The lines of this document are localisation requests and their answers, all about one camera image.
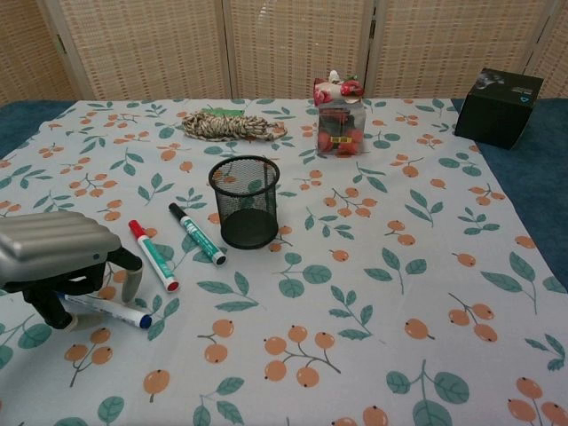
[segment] tablecloth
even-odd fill
[[[365,152],[351,158],[315,152],[306,100],[78,102],[44,123],[0,162],[0,215],[80,211],[139,253],[136,218],[181,289],[166,294],[147,264],[132,305],[149,330],[108,319],[70,334],[2,294],[2,424],[568,423],[566,290],[475,144],[451,134],[450,101],[365,105]],[[204,107],[288,134],[184,137],[182,117]],[[281,171],[280,231],[259,250],[221,241],[207,183],[237,154]],[[171,201],[226,265],[195,247]],[[119,297],[122,279],[109,269],[98,296]]]

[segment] blue carpet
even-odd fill
[[[458,111],[462,104],[454,101]],[[71,105],[38,100],[0,108],[0,158]],[[484,144],[479,148],[548,266],[568,286],[568,99],[539,100],[510,151]]]

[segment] black gift box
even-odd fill
[[[468,93],[455,135],[511,148],[521,136],[542,79],[484,68]]]

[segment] black mesh pen holder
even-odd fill
[[[278,166],[264,157],[242,155],[218,163],[209,173],[221,221],[221,236],[237,249],[259,249],[278,233]]]

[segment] wicker wall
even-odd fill
[[[220,0],[59,1],[95,99],[229,97]]]
[[[0,106],[75,97],[35,0],[0,1]]]
[[[348,7],[342,0],[225,0],[224,8],[234,96],[309,98],[313,78],[330,69],[364,73],[370,0]]]
[[[544,78],[540,90],[543,98],[568,97],[568,3],[556,20],[533,74]]]
[[[543,0],[385,0],[367,93],[464,97],[482,67],[519,72]]]

